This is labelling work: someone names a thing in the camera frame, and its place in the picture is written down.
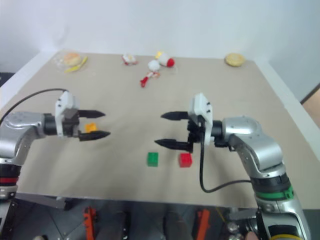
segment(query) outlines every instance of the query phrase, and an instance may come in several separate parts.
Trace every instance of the table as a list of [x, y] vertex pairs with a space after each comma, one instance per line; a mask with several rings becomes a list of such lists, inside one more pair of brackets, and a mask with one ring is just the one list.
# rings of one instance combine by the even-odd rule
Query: table
[[[302, 207], [320, 208], [320, 162], [296, 123], [253, 61], [233, 68], [222, 59], [176, 58], [177, 69], [163, 69], [158, 79], [141, 88], [151, 56], [126, 66], [119, 55], [88, 54], [81, 70], [65, 74], [48, 61], [1, 110], [30, 93], [66, 88], [80, 109], [102, 111], [99, 129], [111, 135], [91, 142], [59, 139], [36, 140], [18, 181], [21, 193], [163, 203], [256, 207], [250, 184], [228, 186], [215, 193], [202, 192], [199, 184], [200, 146], [194, 146], [193, 165], [181, 169], [179, 151], [154, 143], [162, 138], [185, 141], [186, 121], [168, 121], [160, 115], [186, 111], [190, 99], [204, 93], [216, 120], [250, 116], [280, 144], [287, 173]], [[60, 93], [36, 96], [19, 111], [54, 113]], [[147, 166], [148, 152], [159, 152], [159, 166]], [[208, 146], [204, 183], [207, 188], [227, 181], [248, 179], [238, 155]]]

